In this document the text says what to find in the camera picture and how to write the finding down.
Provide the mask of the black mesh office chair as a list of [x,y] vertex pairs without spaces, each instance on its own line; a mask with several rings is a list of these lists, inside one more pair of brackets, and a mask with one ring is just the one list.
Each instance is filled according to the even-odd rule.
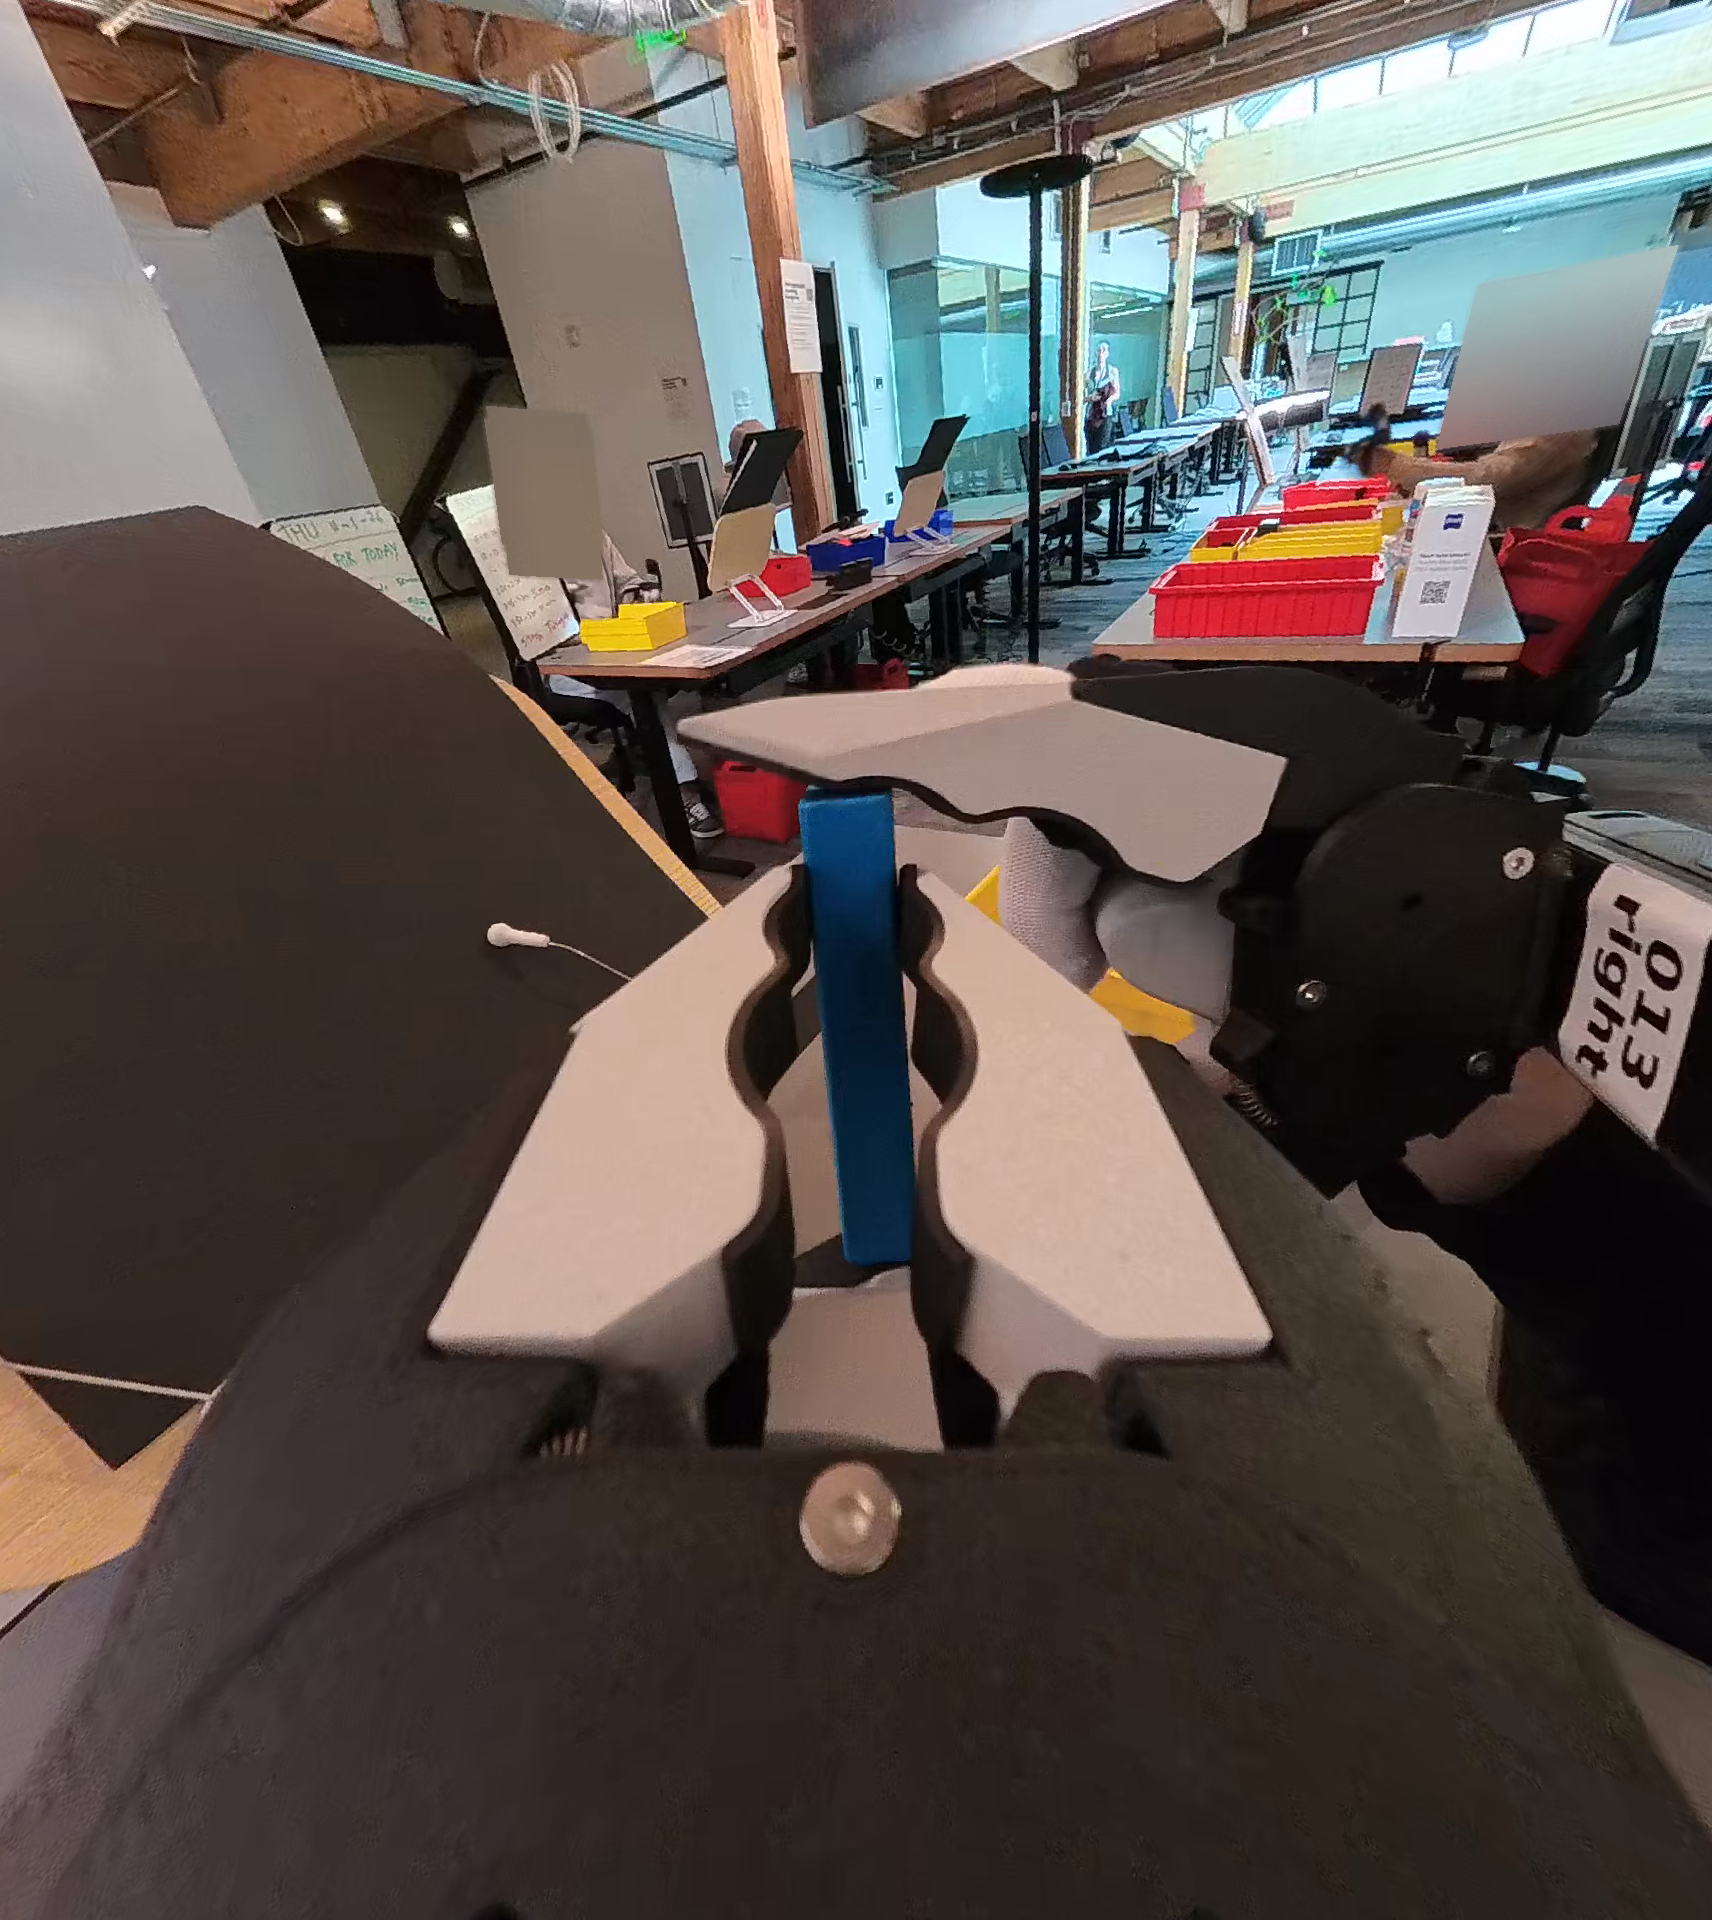
[[1506,731],[1539,736],[1539,776],[1557,742],[1591,736],[1609,710],[1635,696],[1657,664],[1663,606],[1677,565],[1712,528],[1712,454],[1689,487],[1677,514],[1649,541],[1640,571],[1609,596],[1572,659],[1555,680],[1510,666],[1499,682],[1459,682],[1442,692],[1448,729],[1475,725],[1475,755],[1488,755]]

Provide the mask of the handwritten whiteboard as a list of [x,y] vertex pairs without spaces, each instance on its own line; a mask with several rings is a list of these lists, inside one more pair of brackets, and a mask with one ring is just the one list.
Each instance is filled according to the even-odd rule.
[[391,606],[412,608],[435,632],[446,632],[446,626],[429,606],[429,591],[412,558],[412,543],[384,507],[279,514],[261,528],[274,541],[289,541],[292,550],[304,550],[314,558],[347,571],[365,591],[384,596]]
[[491,608],[502,612],[508,659],[535,664],[570,649],[580,639],[570,591],[560,580],[508,571],[496,487],[446,496],[446,514]]

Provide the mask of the person's right hand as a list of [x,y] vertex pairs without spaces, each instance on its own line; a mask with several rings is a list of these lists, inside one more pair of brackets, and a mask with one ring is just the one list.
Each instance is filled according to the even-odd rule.
[[1056,976],[1091,997],[1111,976],[1099,946],[1106,868],[1081,847],[1061,847],[1038,824],[1008,815],[999,849],[999,926],[1036,948]]

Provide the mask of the black sheet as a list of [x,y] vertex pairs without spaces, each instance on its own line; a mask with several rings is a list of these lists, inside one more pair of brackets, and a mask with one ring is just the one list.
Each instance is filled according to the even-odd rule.
[[216,511],[0,536],[0,1357],[211,1391],[696,900],[528,713]]

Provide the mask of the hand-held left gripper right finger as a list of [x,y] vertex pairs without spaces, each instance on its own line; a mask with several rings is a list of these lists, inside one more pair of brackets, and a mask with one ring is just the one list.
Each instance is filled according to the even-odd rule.
[[1274,1322],[1125,1026],[978,906],[897,883],[918,1150],[911,1302],[973,1376],[1247,1362]]

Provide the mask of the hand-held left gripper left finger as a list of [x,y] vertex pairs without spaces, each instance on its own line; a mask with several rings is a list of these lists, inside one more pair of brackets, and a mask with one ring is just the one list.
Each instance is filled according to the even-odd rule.
[[580,1020],[429,1347],[715,1385],[798,1287],[770,1088],[801,1054],[809,871],[779,868]]

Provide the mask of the long red bin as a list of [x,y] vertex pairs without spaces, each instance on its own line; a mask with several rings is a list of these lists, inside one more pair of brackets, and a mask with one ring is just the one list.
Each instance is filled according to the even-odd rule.
[[1181,558],[1146,591],[1153,639],[1362,639],[1379,586],[1379,556]]

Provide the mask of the white card display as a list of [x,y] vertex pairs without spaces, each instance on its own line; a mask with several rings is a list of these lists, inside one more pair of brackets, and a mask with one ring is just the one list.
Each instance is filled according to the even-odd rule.
[[1471,480],[1421,480],[1402,527],[1402,572],[1393,639],[1457,644],[1479,558],[1488,558],[1496,489]]

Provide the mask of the small book stand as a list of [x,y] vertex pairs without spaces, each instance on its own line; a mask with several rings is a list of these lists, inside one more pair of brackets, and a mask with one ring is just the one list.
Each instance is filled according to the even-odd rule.
[[779,543],[779,511],[789,464],[801,444],[793,428],[763,428],[735,454],[735,473],[715,520],[710,586],[736,606],[735,627],[770,627],[789,618],[779,591],[763,580]]
[[966,415],[939,415],[924,430],[924,444],[918,450],[918,462],[897,471],[899,489],[897,489],[897,514],[887,528],[889,543],[936,541],[936,514],[944,502],[944,464],[951,464],[951,450],[958,444],[958,438],[966,438]]

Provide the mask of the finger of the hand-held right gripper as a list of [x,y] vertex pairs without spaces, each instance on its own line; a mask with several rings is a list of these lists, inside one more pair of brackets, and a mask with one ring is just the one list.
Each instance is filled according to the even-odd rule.
[[983,827],[1036,824],[1111,871],[1181,888],[1250,847],[1285,755],[1125,710],[1145,680],[955,666],[897,692],[809,692],[683,725],[692,748],[836,793],[911,793]]

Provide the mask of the wooden office desk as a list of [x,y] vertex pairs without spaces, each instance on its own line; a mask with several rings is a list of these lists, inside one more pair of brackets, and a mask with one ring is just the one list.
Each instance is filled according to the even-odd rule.
[[736,702],[763,682],[784,682],[793,666],[810,666],[810,686],[851,686],[857,652],[887,606],[924,606],[929,664],[944,666],[958,652],[958,596],[966,586],[1008,565],[1008,536],[1014,520],[958,520],[951,541],[918,543],[857,591],[810,586],[809,596],[779,598],[763,612],[753,612],[736,596],[696,598],[683,608],[683,639],[673,649],[593,652],[570,644],[538,659],[538,674],[626,692],[669,847],[696,871],[747,878],[747,863],[715,858],[687,833],[687,806],[669,754],[669,702],[676,692]]
[[1279,666],[1332,666],[1370,686],[1395,710],[1424,710],[1442,692],[1471,682],[1499,682],[1519,649],[1519,618],[1496,558],[1479,558],[1463,627],[1457,644],[1402,644],[1393,639],[1395,586],[1385,580],[1370,606],[1370,626],[1362,639],[1222,639],[1195,644],[1153,639],[1153,598],[1138,596],[1093,644],[1093,659],[1125,664],[1171,664],[1171,666],[1226,666],[1226,664],[1279,664]]

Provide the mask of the red storage bin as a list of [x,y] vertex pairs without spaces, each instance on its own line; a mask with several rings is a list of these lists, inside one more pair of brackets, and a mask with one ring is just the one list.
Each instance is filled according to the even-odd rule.
[[723,755],[715,768],[715,795],[723,810],[723,833],[736,843],[793,847],[801,833],[809,784],[789,774]]

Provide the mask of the red bag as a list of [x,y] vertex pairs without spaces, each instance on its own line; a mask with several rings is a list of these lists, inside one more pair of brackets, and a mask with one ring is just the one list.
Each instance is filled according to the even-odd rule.
[[1569,507],[1539,528],[1506,528],[1496,558],[1526,632],[1514,666],[1526,680],[1566,674],[1609,596],[1640,571],[1645,550],[1649,543],[1635,541],[1629,496]]

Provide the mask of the blue wooden block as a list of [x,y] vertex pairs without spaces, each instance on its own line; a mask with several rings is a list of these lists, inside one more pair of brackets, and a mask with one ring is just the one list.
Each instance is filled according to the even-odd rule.
[[905,976],[897,958],[889,795],[801,795],[822,1081],[851,1268],[905,1268],[918,1227],[918,1107]]

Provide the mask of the long yellow bin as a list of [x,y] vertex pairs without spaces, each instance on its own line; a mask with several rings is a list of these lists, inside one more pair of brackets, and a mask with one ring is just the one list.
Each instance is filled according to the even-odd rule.
[[1190,550],[1190,565],[1334,565],[1375,558],[1385,527],[1364,520],[1285,520],[1285,514],[1222,514]]

